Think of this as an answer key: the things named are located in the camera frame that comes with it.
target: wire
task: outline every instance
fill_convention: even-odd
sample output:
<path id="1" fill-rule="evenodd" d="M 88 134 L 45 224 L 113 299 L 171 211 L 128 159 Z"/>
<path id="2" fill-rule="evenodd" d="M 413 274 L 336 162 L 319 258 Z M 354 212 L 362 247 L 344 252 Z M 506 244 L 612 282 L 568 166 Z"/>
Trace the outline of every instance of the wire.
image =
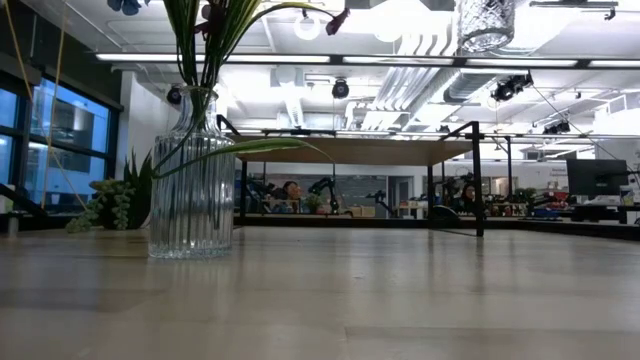
<path id="1" fill-rule="evenodd" d="M 58 64 L 56 65 L 56 82 L 53 88 L 53 99 L 51 104 L 51 120 L 49 121 L 49 139 L 53 137 L 53 122 L 56 116 L 56 100 L 58 99 L 58 85 L 60 84 L 60 70 L 62 68 L 62 49 L 64 48 L 65 30 L 67 28 L 67 4 L 65 3 L 62 10 L 62 28 L 60 29 L 60 46 L 58 47 Z M 47 177 L 49 176 L 49 162 L 51 161 L 51 154 L 53 149 L 51 148 L 51 142 L 47 144 L 47 161 L 44 166 L 44 184 L 42 188 L 42 199 L 40 200 L 40 206 L 44 210 L 44 206 L 47 202 Z"/>
<path id="2" fill-rule="evenodd" d="M 22 72 L 22 78 L 24 79 L 24 83 L 25 83 L 25 85 L 27 87 L 27 93 L 29 94 L 29 100 L 31 101 L 31 104 L 33 105 L 34 104 L 34 102 L 33 102 L 33 92 L 31 91 L 31 86 L 29 86 L 29 80 L 27 78 L 27 71 L 26 71 L 26 69 L 24 67 L 24 63 L 22 62 L 22 55 L 20 53 L 20 45 L 18 44 L 18 38 L 16 36 L 16 29 L 13 26 L 13 19 L 11 17 L 11 9 L 10 9 L 10 6 L 9 6 L 9 1 L 7 1 L 5 3 L 5 9 L 6 9 L 6 14 L 7 14 L 7 22 L 9 23 L 9 30 L 11 31 L 11 38 L 13 39 L 14 50 L 16 52 L 16 57 L 18 58 L 18 65 L 20 65 L 20 71 Z M 39 124 L 40 124 L 40 130 L 42 131 L 42 133 L 44 135 L 44 138 L 45 138 L 45 140 L 47 142 L 47 147 L 50 148 L 51 147 L 51 138 L 47 136 L 47 133 L 44 130 L 44 127 L 42 125 L 42 121 L 40 121 Z M 53 159 L 56 161 L 56 164 L 58 165 L 58 168 L 60 169 L 60 174 L 62 174 L 62 177 L 69 184 L 69 187 L 71 188 L 71 191 L 73 191 L 73 195 L 75 195 L 76 199 L 80 202 L 80 205 L 82 205 L 82 208 L 85 211 L 87 211 L 87 206 L 85 205 L 84 201 L 82 201 L 82 199 L 80 198 L 80 196 L 76 192 L 75 188 L 73 187 L 73 184 L 71 183 L 71 180 L 69 180 L 69 178 L 67 177 L 67 174 L 64 171 L 64 167 L 60 163 L 60 159 L 58 158 L 58 155 L 56 155 L 55 152 L 52 152 L 51 155 L 53 155 Z"/>
<path id="3" fill-rule="evenodd" d="M 549 104 L 549 106 L 551 106 L 551 108 L 558 114 L 560 115 L 560 117 L 562 117 L 562 119 L 564 121 L 566 121 L 569 125 L 571 125 L 574 129 L 576 129 L 576 131 L 578 131 L 580 133 L 580 135 L 582 135 L 583 137 L 585 137 L 586 139 L 588 139 L 589 141 L 591 141 L 593 143 L 594 146 L 596 146 L 597 148 L 599 148 L 600 150 L 604 151 L 607 155 L 611 156 L 611 158 L 613 158 L 614 160 L 620 160 L 618 159 L 616 156 L 614 156 L 611 152 L 609 152 L 609 150 L 605 149 L 604 146 L 601 146 L 600 144 L 598 144 L 597 141 L 593 140 L 592 138 L 589 137 L 589 134 L 583 132 L 582 130 L 580 130 L 580 128 L 578 128 L 577 126 L 575 126 L 571 120 L 569 120 L 569 118 L 567 116 L 565 116 L 564 114 L 562 114 L 560 111 L 558 111 L 558 109 L 556 109 L 555 106 L 553 106 L 553 104 L 549 101 L 549 99 L 547 99 L 546 96 L 544 96 L 540 90 L 538 90 L 538 88 L 535 85 L 532 85 L 533 89 L 538 93 L 538 95 L 540 95 L 540 97 L 542 97 L 544 99 L 544 101 Z M 633 170 L 633 168 L 631 166 L 629 166 L 627 164 L 627 162 L 625 161 L 625 165 L 627 166 L 627 169 L 630 172 L 635 172 L 635 170 Z M 636 180 L 636 185 L 640 187 L 640 181 L 638 181 L 638 174 L 632 174 L 633 177 Z"/>

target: green leaf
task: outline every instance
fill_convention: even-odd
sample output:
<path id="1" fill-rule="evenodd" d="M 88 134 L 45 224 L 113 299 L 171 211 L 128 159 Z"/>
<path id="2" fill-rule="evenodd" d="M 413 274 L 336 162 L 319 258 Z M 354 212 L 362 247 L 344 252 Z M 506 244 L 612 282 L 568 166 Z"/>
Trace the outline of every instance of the green leaf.
<path id="1" fill-rule="evenodd" d="M 131 171 L 129 170 L 129 159 L 124 161 L 124 181 L 127 182 L 131 179 Z"/>
<path id="2" fill-rule="evenodd" d="M 169 175 L 173 175 L 179 171 L 181 171 L 182 169 L 196 164 L 200 161 L 203 161 L 205 159 L 208 159 L 210 157 L 213 156 L 217 156 L 217 155 L 223 155 L 223 154 L 251 154 L 251 153 L 259 153 L 259 152 L 268 152 L 268 151 L 273 151 L 273 150 L 287 150 L 287 149 L 297 149 L 297 148 L 301 148 L 301 147 L 308 147 L 311 148 L 313 150 L 318 151 L 319 153 L 323 154 L 324 156 L 327 157 L 327 160 L 329 160 L 329 162 L 333 163 L 333 159 L 324 151 L 318 149 L 317 147 L 302 141 L 302 140 L 298 140 L 298 139 L 290 139 L 290 138 L 278 138 L 278 139 L 260 139 L 260 140 L 252 140 L 252 141 L 246 141 L 246 142 L 242 142 L 239 144 L 235 144 L 235 145 L 231 145 L 231 146 L 227 146 L 224 147 L 222 149 L 218 149 L 216 151 L 213 151 L 209 154 L 203 155 L 197 159 L 188 161 L 180 166 L 178 166 L 175 169 L 169 170 L 164 174 L 158 174 L 157 172 L 154 173 L 153 177 L 154 179 L 162 179 L 165 178 Z"/>

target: ceiling light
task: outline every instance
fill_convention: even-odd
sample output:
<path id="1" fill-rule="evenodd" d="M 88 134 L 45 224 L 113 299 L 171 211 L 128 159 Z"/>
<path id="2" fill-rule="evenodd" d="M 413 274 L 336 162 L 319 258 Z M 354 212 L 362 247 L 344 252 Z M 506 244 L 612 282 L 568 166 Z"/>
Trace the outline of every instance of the ceiling light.
<path id="1" fill-rule="evenodd" d="M 524 88 L 533 85 L 531 74 L 525 76 L 515 75 L 509 77 L 507 81 L 498 82 L 498 86 L 491 92 L 491 98 L 496 102 L 509 101 L 515 95 L 524 91 Z"/>
<path id="2" fill-rule="evenodd" d="M 466 62 L 468 66 L 478 67 L 521 67 L 521 68 L 570 68 L 576 66 L 578 60 L 565 59 L 469 59 Z"/>
<path id="3" fill-rule="evenodd" d="M 300 39 L 311 41 L 311 40 L 314 40 L 315 38 L 317 38 L 318 35 L 320 35 L 320 30 L 321 30 L 320 19 L 318 19 L 318 16 L 315 15 L 314 13 L 307 14 L 305 12 L 304 14 L 306 16 L 304 16 L 304 15 L 303 16 L 299 16 L 296 19 L 296 21 L 293 23 L 293 32 Z M 303 30 L 302 29 L 302 21 L 303 20 L 307 20 L 307 19 L 311 20 L 313 22 L 313 24 L 311 25 L 310 29 Z"/>
<path id="4" fill-rule="evenodd" d="M 175 63 L 175 54 L 141 54 L 141 53 L 98 53 L 98 60 L 108 62 L 131 63 Z M 196 62 L 204 62 L 204 54 L 196 55 Z M 269 54 L 238 54 L 231 55 L 227 61 L 231 64 L 265 63 L 265 64 L 328 64 L 329 56 L 322 55 L 269 55 Z"/>
<path id="5" fill-rule="evenodd" d="M 458 38 L 464 50 L 499 49 L 513 39 L 515 0 L 462 0 L 460 9 Z"/>
<path id="6" fill-rule="evenodd" d="M 328 64 L 329 56 L 318 55 L 261 55 L 238 54 L 230 55 L 228 63 L 276 63 L 276 64 Z"/>
<path id="7" fill-rule="evenodd" d="M 415 56 L 345 56 L 345 64 L 388 64 L 399 66 L 447 66 L 453 64 L 451 58 Z"/>
<path id="8" fill-rule="evenodd" d="M 527 75 L 529 73 L 526 69 L 492 69 L 492 68 L 462 68 L 460 72 L 463 74 L 487 74 L 487 75 Z"/>
<path id="9" fill-rule="evenodd" d="M 390 131 L 337 131 L 338 135 L 373 135 L 373 136 L 387 136 L 391 135 Z"/>
<path id="10" fill-rule="evenodd" d="M 441 134 L 436 134 L 434 132 L 399 132 L 400 136 L 420 136 L 420 137 L 430 137 L 430 138 L 440 138 Z"/>
<path id="11" fill-rule="evenodd" d="M 593 60 L 590 68 L 638 68 L 640 60 Z"/>

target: wooden floor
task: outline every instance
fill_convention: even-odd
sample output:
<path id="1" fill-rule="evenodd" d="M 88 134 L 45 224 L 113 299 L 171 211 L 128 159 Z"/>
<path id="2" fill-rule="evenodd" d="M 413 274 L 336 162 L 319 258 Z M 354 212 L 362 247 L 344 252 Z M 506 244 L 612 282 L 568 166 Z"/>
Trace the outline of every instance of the wooden floor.
<path id="1" fill-rule="evenodd" d="M 146 231 L 0 239 L 0 359 L 602 360 L 640 355 L 640 245 L 244 228 L 214 261 Z"/>

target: fluorescent light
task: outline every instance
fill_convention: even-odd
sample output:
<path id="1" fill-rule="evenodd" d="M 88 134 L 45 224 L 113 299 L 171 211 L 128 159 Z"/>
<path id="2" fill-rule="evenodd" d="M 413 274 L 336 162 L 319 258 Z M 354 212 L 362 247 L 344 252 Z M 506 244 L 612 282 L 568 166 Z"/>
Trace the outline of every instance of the fluorescent light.
<path id="1" fill-rule="evenodd" d="M 482 68 L 482 69 L 478 69 L 478 68 L 462 68 L 460 69 L 460 72 L 463 74 L 496 74 L 496 75 L 527 75 L 529 73 L 528 70 L 520 70 L 520 69 L 514 69 L 514 70 L 509 70 L 509 69 L 494 69 L 494 68 Z"/>
<path id="2" fill-rule="evenodd" d="M 386 136 L 391 135 L 390 131 L 337 131 L 338 135 L 377 135 Z"/>
<path id="3" fill-rule="evenodd" d="M 574 67 L 578 60 L 563 59 L 468 59 L 465 65 L 468 66 L 515 66 L 523 68 L 536 67 Z"/>
<path id="4" fill-rule="evenodd" d="M 414 56 L 345 56 L 345 64 L 388 64 L 404 66 L 448 66 L 453 64 L 451 58 L 424 58 Z"/>
<path id="5" fill-rule="evenodd" d="M 48 146 L 39 143 L 29 143 L 29 149 L 47 149 Z"/>
<path id="6" fill-rule="evenodd" d="M 236 129 L 238 130 L 238 132 L 240 134 L 261 134 L 262 130 L 258 130 L 258 129 Z M 231 131 L 231 129 L 224 129 L 222 130 L 222 132 L 224 134 L 233 134 L 233 131 Z"/>
<path id="7" fill-rule="evenodd" d="M 140 53 L 98 53 L 96 57 L 100 61 L 108 62 L 133 62 L 133 63 L 167 63 L 176 62 L 175 54 L 140 54 Z M 196 55 L 196 62 L 204 62 L 204 54 Z M 291 63 L 291 64 L 313 64 L 329 63 L 329 56 L 318 55 L 231 55 L 229 63 Z"/>
<path id="8" fill-rule="evenodd" d="M 229 63 L 291 63 L 291 64 L 313 64 L 313 63 L 329 63 L 329 56 L 319 55 L 231 55 L 228 59 Z"/>
<path id="9" fill-rule="evenodd" d="M 100 61 L 110 62 L 138 62 L 138 63 L 154 63 L 154 62 L 172 62 L 176 61 L 175 54 L 136 54 L 136 53 L 99 53 L 96 57 Z"/>
<path id="10" fill-rule="evenodd" d="M 399 133 L 397 133 L 397 135 L 400 135 L 400 136 L 420 136 L 420 137 L 439 138 L 440 136 L 442 136 L 444 134 L 435 133 L 435 132 L 399 132 Z"/>
<path id="11" fill-rule="evenodd" d="M 589 67 L 592 68 L 629 68 L 635 67 L 640 68 L 640 60 L 593 60 L 589 64 Z"/>

